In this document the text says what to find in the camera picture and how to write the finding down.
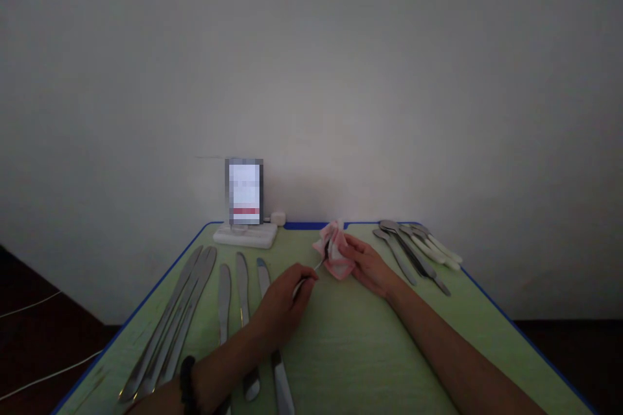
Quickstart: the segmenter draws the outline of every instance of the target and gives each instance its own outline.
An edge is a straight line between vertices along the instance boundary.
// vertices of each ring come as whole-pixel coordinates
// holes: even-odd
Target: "phone screen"
[[[226,159],[225,186],[228,189],[229,223],[261,224],[263,160]]]

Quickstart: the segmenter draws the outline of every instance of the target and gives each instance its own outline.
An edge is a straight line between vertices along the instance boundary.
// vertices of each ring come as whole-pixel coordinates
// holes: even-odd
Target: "pink cloth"
[[[343,257],[338,249],[340,246],[348,245],[344,238],[344,222],[334,220],[320,231],[320,240],[312,246],[323,258],[324,246],[327,241],[329,242],[329,258],[324,262],[324,267],[337,280],[345,279],[355,269],[355,262]]]

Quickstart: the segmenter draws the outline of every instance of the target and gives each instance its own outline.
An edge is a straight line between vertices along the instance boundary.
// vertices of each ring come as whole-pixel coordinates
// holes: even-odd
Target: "right hand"
[[[306,281],[297,296],[292,298],[294,288],[301,279]],[[318,274],[314,269],[297,263],[286,269],[266,290],[249,327],[257,330],[260,344],[267,353],[281,348],[290,340],[299,326],[317,280]]]
[[[348,246],[340,247],[339,252],[342,253],[342,256],[355,261],[356,267],[352,270],[352,275],[364,287],[379,297],[387,298],[387,293],[392,289],[392,284],[396,280],[400,281],[400,278],[372,246],[347,233],[344,234],[344,237]]]

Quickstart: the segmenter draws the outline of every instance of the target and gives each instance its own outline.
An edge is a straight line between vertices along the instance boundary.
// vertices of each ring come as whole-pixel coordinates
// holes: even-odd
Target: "white charging dock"
[[[276,224],[231,225],[224,223],[212,236],[216,243],[268,249],[277,235]]]

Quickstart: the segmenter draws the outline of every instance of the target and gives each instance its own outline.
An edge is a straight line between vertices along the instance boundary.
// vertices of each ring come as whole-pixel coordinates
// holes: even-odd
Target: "green tablecloth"
[[[249,269],[249,306],[260,302],[256,258],[266,261],[274,280],[289,265],[315,266],[319,254],[315,230],[280,228],[270,250],[216,245],[209,224],[126,323],[99,361],[58,411],[61,414],[110,414],[116,398],[147,344],[173,291],[182,266],[197,245],[218,249],[182,355],[203,357],[219,344],[217,290],[219,265],[232,272],[229,333],[240,328],[235,253],[242,251]],[[351,224],[347,231],[373,245],[401,275],[386,244],[372,235],[370,224]],[[432,281],[419,279],[416,292],[457,332],[496,364],[549,414],[590,414],[590,410],[530,343],[463,272],[433,265],[452,292],[446,297]],[[420,351],[391,310],[354,278],[336,281],[325,269],[295,336],[283,349],[287,378],[299,414],[417,413],[455,414],[450,398]],[[246,402],[241,384],[232,395],[234,414],[276,413],[269,359],[260,366],[262,389]]]

